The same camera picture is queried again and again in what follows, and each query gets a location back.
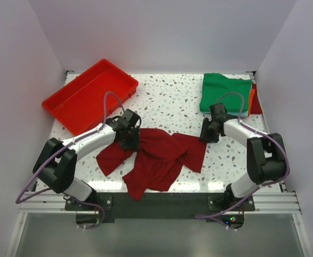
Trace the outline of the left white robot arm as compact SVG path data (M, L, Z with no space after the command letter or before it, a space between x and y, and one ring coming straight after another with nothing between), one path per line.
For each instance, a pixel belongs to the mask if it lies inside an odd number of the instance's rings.
M96 191L75 177L77 162L91 152L114 142L122 149L139 148L141 117L130 109L107 118L95 128L66 140L49 139L33 168L33 173L55 193L77 199L84 210L96 204Z

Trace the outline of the dark red polo shirt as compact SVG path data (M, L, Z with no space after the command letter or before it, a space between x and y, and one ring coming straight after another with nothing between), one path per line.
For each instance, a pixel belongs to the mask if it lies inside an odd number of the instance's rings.
M182 133L168 134L158 128L140 129L140 149L130 150L111 143L96 157L99 168L109 176L134 152L134 166L123 176L128 194L140 200L146 189L168 191L183 166L200 173L206 152L206 142Z

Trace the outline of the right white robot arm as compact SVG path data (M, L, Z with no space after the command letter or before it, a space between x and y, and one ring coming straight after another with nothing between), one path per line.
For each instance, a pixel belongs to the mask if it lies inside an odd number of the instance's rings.
M231 137L247 150L247 171L229 184L216 204L222 209L237 210L262 186L281 181L289 174L289 163L282 136L260 132L228 114L222 103L210 106L211 119L204 118L200 140L219 142Z

